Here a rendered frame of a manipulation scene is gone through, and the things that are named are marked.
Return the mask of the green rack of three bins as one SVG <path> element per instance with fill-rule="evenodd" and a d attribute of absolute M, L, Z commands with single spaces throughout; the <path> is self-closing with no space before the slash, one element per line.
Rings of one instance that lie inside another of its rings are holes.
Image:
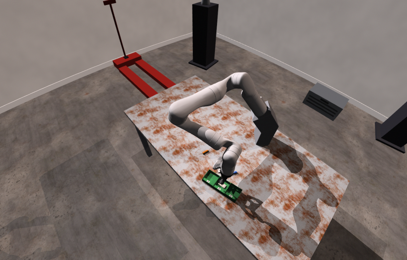
<path fill-rule="evenodd" d="M 208 170 L 208 172 L 202 178 L 202 181 L 208 184 L 210 187 L 214 188 L 222 195 L 226 196 L 228 199 L 236 202 L 238 196 L 241 194 L 242 189 L 227 180 L 224 182 L 226 187 L 222 188 L 220 185 L 218 185 L 218 181 L 221 180 L 220 178 L 221 176 L 211 170 Z"/>

